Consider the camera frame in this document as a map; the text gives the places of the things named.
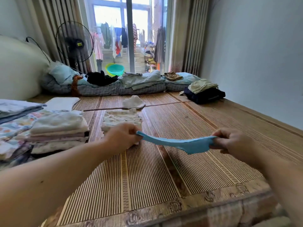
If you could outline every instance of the bed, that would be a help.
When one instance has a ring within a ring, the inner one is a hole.
[[[85,110],[89,141],[102,138],[105,109],[120,108],[128,97],[81,97],[74,109]],[[303,160],[303,131],[229,100],[197,105],[178,93],[140,97],[149,135],[190,139],[234,127],[289,161]],[[141,141],[100,164],[41,226],[250,226],[270,217],[276,205],[263,176],[229,155],[187,155]]]

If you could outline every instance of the white wall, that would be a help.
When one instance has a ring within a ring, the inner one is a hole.
[[[210,11],[201,76],[303,129],[303,0],[218,0]]]
[[[0,0],[0,35],[19,40],[27,37],[15,0]]]

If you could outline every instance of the electric fan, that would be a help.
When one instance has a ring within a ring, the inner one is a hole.
[[[56,33],[57,49],[67,56],[71,68],[84,62],[93,53],[93,38],[89,30],[81,23],[68,21],[62,23]]]

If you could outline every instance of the curtain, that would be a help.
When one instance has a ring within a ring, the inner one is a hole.
[[[174,0],[169,71],[199,75],[209,0]]]
[[[52,58],[70,65],[66,53],[59,52],[56,43],[58,27],[68,21],[83,24],[79,0],[16,0],[29,36]],[[90,60],[79,62],[80,72],[92,70]]]

